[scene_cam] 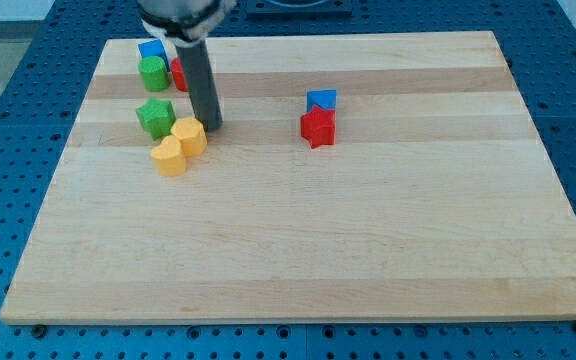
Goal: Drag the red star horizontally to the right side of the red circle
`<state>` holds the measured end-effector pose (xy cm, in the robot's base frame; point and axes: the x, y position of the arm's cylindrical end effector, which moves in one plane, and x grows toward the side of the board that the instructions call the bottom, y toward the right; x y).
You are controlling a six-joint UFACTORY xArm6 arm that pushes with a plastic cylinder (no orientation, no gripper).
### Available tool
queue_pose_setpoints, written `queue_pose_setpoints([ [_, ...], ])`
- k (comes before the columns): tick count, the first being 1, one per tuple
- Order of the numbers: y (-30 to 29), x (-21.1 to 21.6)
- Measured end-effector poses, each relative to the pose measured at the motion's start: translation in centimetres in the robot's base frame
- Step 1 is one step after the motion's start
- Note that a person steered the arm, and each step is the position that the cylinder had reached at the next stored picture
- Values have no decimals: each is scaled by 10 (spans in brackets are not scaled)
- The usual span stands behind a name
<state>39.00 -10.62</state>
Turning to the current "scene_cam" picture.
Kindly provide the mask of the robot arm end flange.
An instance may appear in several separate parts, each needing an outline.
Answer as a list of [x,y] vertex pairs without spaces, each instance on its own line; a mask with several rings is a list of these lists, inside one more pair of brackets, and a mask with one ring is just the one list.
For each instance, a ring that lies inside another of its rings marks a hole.
[[237,0],[137,0],[144,29],[177,47],[192,47],[217,28]]

